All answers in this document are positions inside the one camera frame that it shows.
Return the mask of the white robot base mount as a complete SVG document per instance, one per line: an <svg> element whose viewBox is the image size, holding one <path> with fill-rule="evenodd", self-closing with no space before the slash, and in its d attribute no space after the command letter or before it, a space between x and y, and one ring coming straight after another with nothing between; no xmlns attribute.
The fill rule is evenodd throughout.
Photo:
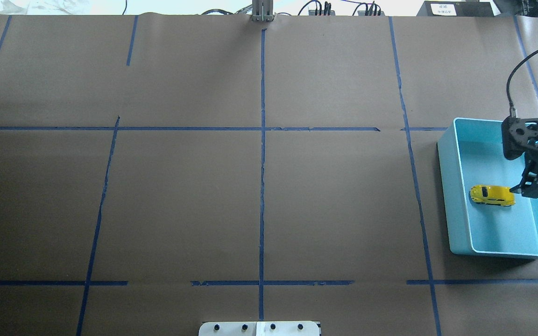
<svg viewBox="0 0 538 336"><path fill-rule="evenodd" d="M239 321L205 322L199 336L320 336L322 329L314 321Z"/></svg>

